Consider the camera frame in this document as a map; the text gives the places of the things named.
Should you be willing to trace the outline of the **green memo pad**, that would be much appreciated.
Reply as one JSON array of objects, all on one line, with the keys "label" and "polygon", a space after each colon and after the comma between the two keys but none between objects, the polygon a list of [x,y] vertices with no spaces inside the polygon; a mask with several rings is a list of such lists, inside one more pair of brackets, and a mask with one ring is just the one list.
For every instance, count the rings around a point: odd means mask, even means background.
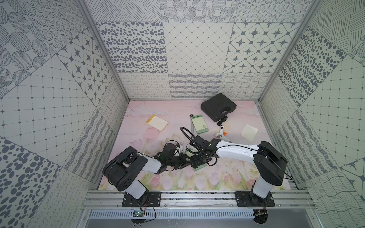
[{"label": "green memo pad", "polygon": [[194,116],[193,124],[198,135],[209,132],[209,127],[202,115]]},{"label": "green memo pad", "polygon": [[185,153],[190,158],[191,166],[195,172],[206,167],[208,165],[207,162],[212,160],[209,158],[208,160],[203,161],[200,157],[200,152],[191,145],[188,145],[188,147],[185,148]]}]

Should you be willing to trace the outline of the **yellow-top memo pad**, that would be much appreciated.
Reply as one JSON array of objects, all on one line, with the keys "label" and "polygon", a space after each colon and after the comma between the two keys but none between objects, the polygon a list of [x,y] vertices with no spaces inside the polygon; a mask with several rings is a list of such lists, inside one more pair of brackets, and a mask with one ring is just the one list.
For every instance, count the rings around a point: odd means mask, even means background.
[{"label": "yellow-top memo pad", "polygon": [[156,115],[152,115],[146,122],[149,126],[155,128],[156,130],[162,132],[167,125],[169,124],[168,121],[161,119]]}]

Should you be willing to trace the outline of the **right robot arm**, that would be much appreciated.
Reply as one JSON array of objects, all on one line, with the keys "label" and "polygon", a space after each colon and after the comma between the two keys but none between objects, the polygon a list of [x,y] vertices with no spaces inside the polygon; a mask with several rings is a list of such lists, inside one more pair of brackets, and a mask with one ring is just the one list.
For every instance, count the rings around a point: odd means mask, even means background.
[{"label": "right robot arm", "polygon": [[283,183],[288,160],[269,142],[258,145],[234,144],[221,139],[204,140],[200,136],[189,137],[190,145],[196,149],[192,152],[191,166],[196,168],[208,163],[212,158],[230,158],[254,164],[259,171],[251,195],[266,199],[274,186]]}]

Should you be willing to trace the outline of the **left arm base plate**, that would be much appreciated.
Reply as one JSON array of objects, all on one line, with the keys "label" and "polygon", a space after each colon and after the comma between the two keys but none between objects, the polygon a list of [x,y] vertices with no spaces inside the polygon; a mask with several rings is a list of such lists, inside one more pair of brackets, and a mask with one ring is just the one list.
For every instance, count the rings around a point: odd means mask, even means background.
[{"label": "left arm base plate", "polygon": [[125,193],[122,207],[159,207],[161,195],[161,192],[146,191],[140,198],[136,199],[131,194]]}]

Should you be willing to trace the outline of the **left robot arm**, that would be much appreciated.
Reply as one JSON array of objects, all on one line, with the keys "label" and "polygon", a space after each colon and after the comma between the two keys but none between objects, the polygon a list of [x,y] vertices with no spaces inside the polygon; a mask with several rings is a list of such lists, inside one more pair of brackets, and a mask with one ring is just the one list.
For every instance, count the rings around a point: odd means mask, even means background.
[{"label": "left robot arm", "polygon": [[148,189],[137,180],[138,175],[141,172],[161,174],[191,165],[189,157],[181,154],[179,149],[179,144],[167,143],[161,152],[151,157],[129,146],[105,165],[103,175],[118,191],[144,202],[148,198]]}]

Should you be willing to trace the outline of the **torn cream memo page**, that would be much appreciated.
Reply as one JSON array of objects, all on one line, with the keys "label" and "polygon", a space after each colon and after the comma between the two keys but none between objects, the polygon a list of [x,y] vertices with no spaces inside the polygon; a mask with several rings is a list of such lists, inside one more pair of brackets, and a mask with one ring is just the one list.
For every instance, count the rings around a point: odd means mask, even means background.
[{"label": "torn cream memo page", "polygon": [[246,138],[249,141],[253,141],[256,134],[258,132],[258,128],[255,128],[249,124],[245,125],[245,127],[243,128],[242,132],[241,132],[241,136]]}]

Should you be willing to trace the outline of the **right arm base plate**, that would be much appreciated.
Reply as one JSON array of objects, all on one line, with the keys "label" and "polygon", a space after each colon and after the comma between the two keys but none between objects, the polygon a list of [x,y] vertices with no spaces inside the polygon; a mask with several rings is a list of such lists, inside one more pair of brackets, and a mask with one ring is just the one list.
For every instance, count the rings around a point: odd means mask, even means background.
[{"label": "right arm base plate", "polygon": [[273,200],[272,193],[269,192],[267,197],[260,198],[253,192],[237,191],[234,193],[235,200],[238,207],[274,207],[275,202]]}]

